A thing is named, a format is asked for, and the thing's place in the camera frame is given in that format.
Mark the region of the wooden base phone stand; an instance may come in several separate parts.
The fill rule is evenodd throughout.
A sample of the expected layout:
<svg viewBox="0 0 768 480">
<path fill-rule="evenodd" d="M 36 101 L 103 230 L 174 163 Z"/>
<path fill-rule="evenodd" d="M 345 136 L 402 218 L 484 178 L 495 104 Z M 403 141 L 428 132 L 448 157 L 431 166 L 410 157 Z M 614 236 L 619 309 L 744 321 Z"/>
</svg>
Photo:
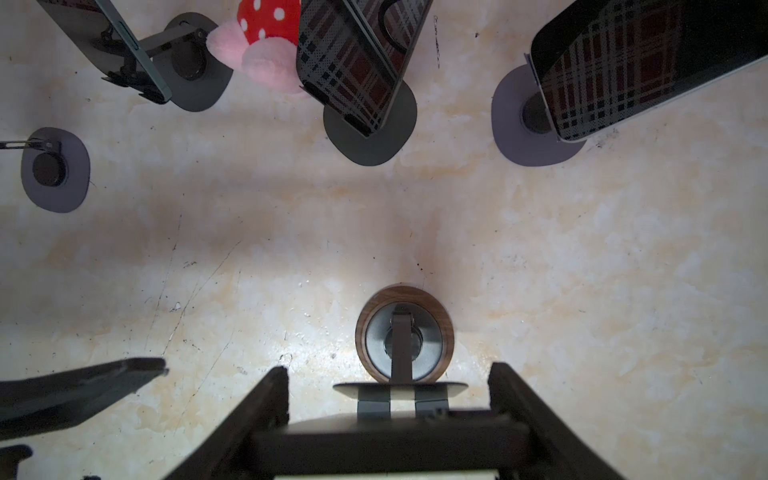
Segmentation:
<svg viewBox="0 0 768 480">
<path fill-rule="evenodd" d="M 334 389 L 357 402 L 359 421 L 395 419 L 397 401 L 410 403 L 416 418 L 437 418 L 467 389 L 440 380 L 453 358 L 455 332 L 446 307 L 422 288 L 396 284 L 375 293 L 358 317 L 355 348 L 373 381 Z"/>
</svg>

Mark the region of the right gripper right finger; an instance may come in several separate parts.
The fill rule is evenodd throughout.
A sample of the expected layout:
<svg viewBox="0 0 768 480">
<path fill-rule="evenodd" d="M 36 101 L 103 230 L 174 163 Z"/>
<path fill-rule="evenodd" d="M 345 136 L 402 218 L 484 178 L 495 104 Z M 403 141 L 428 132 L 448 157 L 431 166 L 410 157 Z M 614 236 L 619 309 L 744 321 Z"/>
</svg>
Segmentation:
<svg viewBox="0 0 768 480">
<path fill-rule="evenodd" d="M 500 479 L 621 479 L 608 462 L 584 443 L 511 366 L 492 364 L 490 406 L 528 427 L 529 456 L 498 471 Z"/>
</svg>

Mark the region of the pink plush toy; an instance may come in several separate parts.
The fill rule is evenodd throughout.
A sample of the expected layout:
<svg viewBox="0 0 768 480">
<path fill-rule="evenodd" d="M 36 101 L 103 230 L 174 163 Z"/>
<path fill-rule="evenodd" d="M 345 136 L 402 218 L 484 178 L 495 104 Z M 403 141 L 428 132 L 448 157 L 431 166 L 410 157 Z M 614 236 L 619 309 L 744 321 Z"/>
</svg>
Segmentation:
<svg viewBox="0 0 768 480">
<path fill-rule="evenodd" d="M 304 97 L 296 67 L 300 15 L 300 0 L 241 0 L 236 17 L 208 34 L 207 48 L 254 83 Z"/>
</svg>

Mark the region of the black phone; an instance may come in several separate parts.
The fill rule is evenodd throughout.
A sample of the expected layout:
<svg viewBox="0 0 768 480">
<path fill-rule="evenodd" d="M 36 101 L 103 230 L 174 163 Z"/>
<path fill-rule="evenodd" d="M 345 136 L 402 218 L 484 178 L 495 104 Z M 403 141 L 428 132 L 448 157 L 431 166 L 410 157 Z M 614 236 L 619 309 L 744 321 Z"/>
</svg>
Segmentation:
<svg viewBox="0 0 768 480">
<path fill-rule="evenodd" d="M 303 87 L 361 135 L 377 132 L 431 6 L 428 0 L 303 1 L 296 61 Z"/>
<path fill-rule="evenodd" d="M 86 58 L 115 85 L 165 104 L 167 82 L 110 1 L 39 0 L 44 11 Z"/>
<path fill-rule="evenodd" d="M 566 142 L 766 56 L 764 1 L 575 1 L 534 36 L 530 52 Z"/>
<path fill-rule="evenodd" d="M 490 410 L 451 410 L 427 417 L 302 421 L 257 431 L 246 464 L 259 477 L 497 470 L 532 462 L 527 425 Z"/>
</svg>

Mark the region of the grey phone stand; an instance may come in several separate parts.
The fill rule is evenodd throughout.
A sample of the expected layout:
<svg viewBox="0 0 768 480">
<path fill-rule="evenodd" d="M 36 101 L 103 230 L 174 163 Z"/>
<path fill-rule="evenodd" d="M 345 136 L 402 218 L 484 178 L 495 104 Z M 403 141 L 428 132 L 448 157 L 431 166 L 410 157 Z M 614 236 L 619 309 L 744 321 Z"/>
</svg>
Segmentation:
<svg viewBox="0 0 768 480">
<path fill-rule="evenodd" d="M 64 214 L 84 202 L 91 163 L 85 144 L 75 134 L 43 127 L 26 140 L 2 141 L 1 149 L 22 151 L 22 186 L 39 208 Z"/>
<path fill-rule="evenodd" d="M 515 68 L 497 86 L 492 97 L 491 125 L 499 151 L 524 167 L 565 162 L 585 145 L 584 141 L 564 142 L 556 135 L 529 65 Z"/>
</svg>

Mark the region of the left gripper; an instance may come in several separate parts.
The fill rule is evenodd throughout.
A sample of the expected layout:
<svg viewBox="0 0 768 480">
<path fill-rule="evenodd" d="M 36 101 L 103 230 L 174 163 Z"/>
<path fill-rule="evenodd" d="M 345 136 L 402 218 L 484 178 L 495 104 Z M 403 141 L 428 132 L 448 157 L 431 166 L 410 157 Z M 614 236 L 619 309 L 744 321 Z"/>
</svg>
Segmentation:
<svg viewBox="0 0 768 480">
<path fill-rule="evenodd" d="M 64 430 L 168 372 L 162 358 L 129 358 L 1 383 L 3 441 Z"/>
</svg>

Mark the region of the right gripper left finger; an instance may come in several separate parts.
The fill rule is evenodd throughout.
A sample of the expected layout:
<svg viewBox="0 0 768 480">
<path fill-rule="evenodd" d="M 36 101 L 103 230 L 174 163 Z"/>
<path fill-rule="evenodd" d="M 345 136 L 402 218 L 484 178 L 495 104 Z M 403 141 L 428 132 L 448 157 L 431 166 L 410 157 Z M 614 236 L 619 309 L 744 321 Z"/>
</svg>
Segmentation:
<svg viewBox="0 0 768 480">
<path fill-rule="evenodd" d="M 272 479 L 262 471 L 253 436 L 289 423 L 289 375 L 269 370 L 213 433 L 169 479 Z"/>
</svg>

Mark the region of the dark phone stand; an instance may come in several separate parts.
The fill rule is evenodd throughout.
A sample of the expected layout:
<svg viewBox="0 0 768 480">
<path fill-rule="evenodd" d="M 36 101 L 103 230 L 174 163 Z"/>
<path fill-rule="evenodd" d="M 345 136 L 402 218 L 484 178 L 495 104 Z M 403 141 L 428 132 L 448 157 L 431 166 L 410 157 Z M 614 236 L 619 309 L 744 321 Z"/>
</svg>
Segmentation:
<svg viewBox="0 0 768 480">
<path fill-rule="evenodd" d="M 207 36 L 216 27 L 208 17 L 187 12 L 173 18 L 163 31 L 137 39 L 171 89 L 168 102 L 185 111 L 211 108 L 231 80 L 233 70 L 207 48 Z"/>
<path fill-rule="evenodd" d="M 415 95 L 402 82 L 383 126 L 371 135 L 362 135 L 328 106 L 323 110 L 323 125 L 328 140 L 342 155 L 357 165 L 373 167 L 388 162 L 403 148 L 415 129 L 417 115 Z"/>
</svg>

